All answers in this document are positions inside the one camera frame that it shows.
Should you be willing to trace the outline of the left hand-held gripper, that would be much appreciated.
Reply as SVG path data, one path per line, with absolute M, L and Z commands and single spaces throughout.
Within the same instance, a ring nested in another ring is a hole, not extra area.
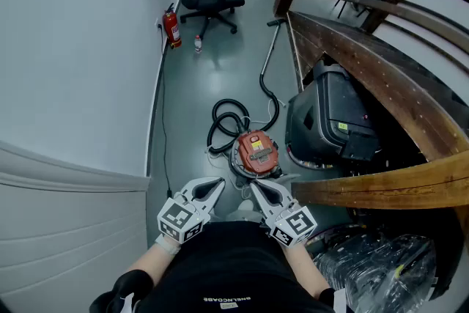
M 200 234 L 210 221 L 226 185 L 222 177 L 201 177 L 190 180 L 173 198 L 168 198 L 158 214 L 158 228 L 183 244 Z

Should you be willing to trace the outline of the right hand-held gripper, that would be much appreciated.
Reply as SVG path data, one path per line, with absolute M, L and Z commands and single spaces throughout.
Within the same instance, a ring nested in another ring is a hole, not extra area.
M 250 182 L 250 188 L 264 215 L 268 235 L 282 246 L 292 248 L 302 243 L 317 228 L 307 206 L 293 200 L 283 185 L 271 180 L 256 180 Z

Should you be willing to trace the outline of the red vacuum cleaner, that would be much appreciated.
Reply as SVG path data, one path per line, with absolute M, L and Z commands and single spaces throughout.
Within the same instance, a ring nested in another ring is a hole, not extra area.
M 235 139 L 229 153 L 231 170 L 241 179 L 279 178 L 278 145 L 264 131 L 247 131 Z

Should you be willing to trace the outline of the person's right forearm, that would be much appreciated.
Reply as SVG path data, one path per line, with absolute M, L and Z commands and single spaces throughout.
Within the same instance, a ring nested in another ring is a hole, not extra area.
M 283 247 L 284 256 L 291 267 L 298 283 L 315 299 L 319 299 L 324 290 L 330 288 L 310 257 L 306 247 L 297 243 L 293 247 Z

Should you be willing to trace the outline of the person's left forearm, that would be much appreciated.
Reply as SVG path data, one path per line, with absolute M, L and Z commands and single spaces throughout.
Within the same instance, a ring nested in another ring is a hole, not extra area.
M 174 257 L 175 255 L 168 252 L 161 244 L 155 243 L 127 269 L 127 272 L 133 270 L 144 271 L 151 278 L 155 287 Z

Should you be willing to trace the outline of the thin silver metal rod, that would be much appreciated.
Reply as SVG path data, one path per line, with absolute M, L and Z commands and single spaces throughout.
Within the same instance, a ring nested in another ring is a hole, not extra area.
M 268 62 L 270 61 L 270 56 L 271 56 L 271 54 L 273 52 L 273 49 L 274 49 L 274 46 L 276 44 L 276 39 L 277 39 L 278 33 L 280 31 L 281 26 L 284 23 L 286 23 L 286 20 L 284 18 L 279 18 L 279 19 L 275 19 L 275 20 L 267 22 L 267 26 L 268 27 L 275 27 L 275 31 L 274 31 L 274 34 L 273 34 L 273 39 L 270 43 L 270 47 L 269 47 L 268 52 L 267 52 L 267 56 L 265 58 L 265 62 L 263 64 L 263 67 L 262 67 L 262 70 L 261 70 L 261 73 L 260 73 L 261 77 L 263 77 L 265 75 L 265 71 L 267 69 Z

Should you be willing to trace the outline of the person's grey trousers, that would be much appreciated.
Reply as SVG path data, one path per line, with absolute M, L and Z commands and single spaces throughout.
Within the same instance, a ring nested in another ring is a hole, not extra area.
M 254 203 L 250 199 L 243 200 L 238 208 L 226 217 L 226 221 L 250 221 L 260 224 L 263 215 L 255 211 Z

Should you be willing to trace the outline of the white wristband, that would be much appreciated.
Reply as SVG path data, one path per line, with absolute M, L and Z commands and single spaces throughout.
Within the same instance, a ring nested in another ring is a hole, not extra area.
M 167 237 L 163 234 L 160 234 L 155 239 L 155 243 L 172 256 L 175 256 L 180 251 L 180 244 L 177 241 L 174 241 L 172 237 Z

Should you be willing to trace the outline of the person's black shirt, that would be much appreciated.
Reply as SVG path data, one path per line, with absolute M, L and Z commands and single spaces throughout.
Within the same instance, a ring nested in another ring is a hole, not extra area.
M 144 271 L 126 271 L 89 313 L 336 313 L 335 292 L 313 298 L 258 223 L 228 221 L 180 245 L 155 287 Z

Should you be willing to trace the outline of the black floor cleaning machine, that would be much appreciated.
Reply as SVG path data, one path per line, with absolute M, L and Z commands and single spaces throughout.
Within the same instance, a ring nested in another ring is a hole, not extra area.
M 285 143 L 292 159 L 309 168 L 370 162 L 380 149 L 368 111 L 340 64 L 319 60 L 312 82 L 289 100 Z

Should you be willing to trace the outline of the plastic wrapped equipment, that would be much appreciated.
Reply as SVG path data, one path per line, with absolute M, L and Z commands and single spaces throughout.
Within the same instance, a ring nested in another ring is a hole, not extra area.
M 366 233 L 347 238 L 314 258 L 335 290 L 345 290 L 354 313 L 417 313 L 436 275 L 432 240 L 420 235 Z

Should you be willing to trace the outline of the red fire extinguisher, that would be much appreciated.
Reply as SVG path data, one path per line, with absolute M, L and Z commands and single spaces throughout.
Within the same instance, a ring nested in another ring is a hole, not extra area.
M 174 11 L 174 4 L 171 3 L 163 14 L 163 27 L 169 40 L 171 49 L 179 48 L 182 44 L 180 37 L 177 14 Z

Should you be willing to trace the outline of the wooden staircase railing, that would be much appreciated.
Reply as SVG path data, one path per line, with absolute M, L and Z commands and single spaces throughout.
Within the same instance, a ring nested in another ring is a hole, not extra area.
M 451 43 L 469 56 L 469 32 L 440 13 L 409 10 L 397 1 L 341 0 L 370 7 L 408 21 Z M 275 0 L 275 15 L 286 18 L 296 59 L 325 54 L 337 61 L 399 123 L 425 163 L 388 172 L 297 182 L 300 202 L 376 210 L 469 210 L 469 135 L 422 85 L 398 63 L 401 51 L 384 56 L 370 46 L 365 30 L 347 34 L 339 23 L 291 10 L 293 0 Z

